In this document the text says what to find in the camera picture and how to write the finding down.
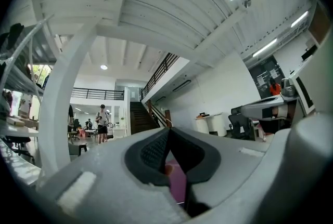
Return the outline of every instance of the man in shorts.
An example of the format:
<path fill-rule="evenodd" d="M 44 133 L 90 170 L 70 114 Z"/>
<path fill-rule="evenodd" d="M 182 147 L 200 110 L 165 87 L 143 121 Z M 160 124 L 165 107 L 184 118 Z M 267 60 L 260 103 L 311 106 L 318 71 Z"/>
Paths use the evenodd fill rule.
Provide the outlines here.
<path fill-rule="evenodd" d="M 96 114 L 96 122 L 98 124 L 98 136 L 97 136 L 97 141 L 98 144 L 104 143 L 107 141 L 107 124 L 108 124 L 108 118 L 107 118 L 107 113 L 105 112 L 105 105 L 102 104 L 100 105 L 100 111 L 97 112 Z"/>

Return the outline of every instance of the white t-shirt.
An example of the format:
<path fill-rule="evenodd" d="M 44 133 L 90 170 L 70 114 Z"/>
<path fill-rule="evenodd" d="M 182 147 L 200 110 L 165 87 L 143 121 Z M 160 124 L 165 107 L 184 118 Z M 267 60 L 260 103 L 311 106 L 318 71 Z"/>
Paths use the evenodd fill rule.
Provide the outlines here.
<path fill-rule="evenodd" d="M 106 125 L 109 122 L 108 114 L 105 111 L 97 112 L 96 113 L 96 118 L 98 118 L 98 117 L 102 117 L 102 119 L 99 120 L 98 125 Z"/>

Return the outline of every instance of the table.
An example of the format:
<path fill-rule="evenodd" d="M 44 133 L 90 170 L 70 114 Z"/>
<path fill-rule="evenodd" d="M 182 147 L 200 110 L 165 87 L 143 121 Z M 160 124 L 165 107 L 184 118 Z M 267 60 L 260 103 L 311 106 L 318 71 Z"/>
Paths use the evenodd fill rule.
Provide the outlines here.
<path fill-rule="evenodd" d="M 6 121 L 0 120 L 0 135 L 16 137 L 37 137 L 39 133 L 37 130 L 28 128 L 26 126 L 14 126 Z"/>
<path fill-rule="evenodd" d="M 126 137 L 126 131 L 127 129 L 123 129 L 123 128 L 112 128 L 113 131 L 113 138 L 117 139 L 117 138 L 123 138 Z"/>
<path fill-rule="evenodd" d="M 223 120 L 223 113 L 196 118 L 195 120 L 197 131 L 201 133 L 209 134 L 210 131 L 216 131 L 218 136 L 226 136 L 227 134 Z"/>
<path fill-rule="evenodd" d="M 96 139 L 96 130 L 85 130 L 86 133 L 89 133 L 89 135 L 92 137 L 94 137 Z"/>
<path fill-rule="evenodd" d="M 4 161 L 11 167 L 20 180 L 29 186 L 37 182 L 41 172 L 40 168 L 14 153 L 2 140 L 0 140 L 0 151 Z"/>
<path fill-rule="evenodd" d="M 78 134 L 77 131 L 69 131 L 68 132 L 68 140 L 70 139 L 72 144 L 73 144 L 73 136 L 77 135 L 77 134 Z"/>
<path fill-rule="evenodd" d="M 259 128 L 259 121 L 251 121 L 253 130 L 254 130 L 254 136 L 259 137 L 261 139 L 263 139 L 263 141 L 265 141 L 265 137 L 264 137 L 264 131 L 262 130 L 262 128 Z"/>
<path fill-rule="evenodd" d="M 40 123 L 37 121 L 32 121 L 29 118 L 22 118 L 22 117 L 18 117 L 18 116 L 15 116 L 15 118 L 18 118 L 20 121 L 23 121 L 25 126 L 28 128 L 36 128 L 36 130 L 39 129 Z"/>

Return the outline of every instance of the poster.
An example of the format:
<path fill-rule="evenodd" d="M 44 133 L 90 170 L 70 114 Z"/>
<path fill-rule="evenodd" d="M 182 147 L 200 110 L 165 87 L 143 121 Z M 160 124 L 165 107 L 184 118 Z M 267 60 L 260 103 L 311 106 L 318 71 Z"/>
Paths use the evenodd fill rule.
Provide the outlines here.
<path fill-rule="evenodd" d="M 259 86 L 262 86 L 265 84 L 265 80 L 263 79 L 262 76 L 257 77 L 257 80 L 258 80 Z"/>
<path fill-rule="evenodd" d="M 276 71 L 273 69 L 273 70 L 270 70 L 270 74 L 271 74 L 271 76 L 275 79 L 275 78 L 277 78 L 278 77 L 278 75 L 277 75 L 277 73 L 276 73 Z"/>

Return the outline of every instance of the black office chair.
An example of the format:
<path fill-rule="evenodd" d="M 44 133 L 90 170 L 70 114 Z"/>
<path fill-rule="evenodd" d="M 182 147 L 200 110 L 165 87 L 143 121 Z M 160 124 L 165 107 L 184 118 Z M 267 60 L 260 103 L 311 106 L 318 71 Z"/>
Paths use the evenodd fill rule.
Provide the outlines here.
<path fill-rule="evenodd" d="M 231 130 L 232 138 L 243 140 L 255 140 L 253 128 L 249 118 L 242 114 L 232 114 L 228 116 L 233 129 Z"/>
<path fill-rule="evenodd" d="M 32 164 L 35 165 L 35 158 L 27 151 L 23 150 L 22 148 L 25 146 L 26 143 L 29 143 L 31 140 L 29 137 L 16 137 L 16 136 L 6 136 L 3 139 L 4 143 L 6 143 L 9 148 L 14 152 L 20 155 L 25 155 L 31 158 Z"/>

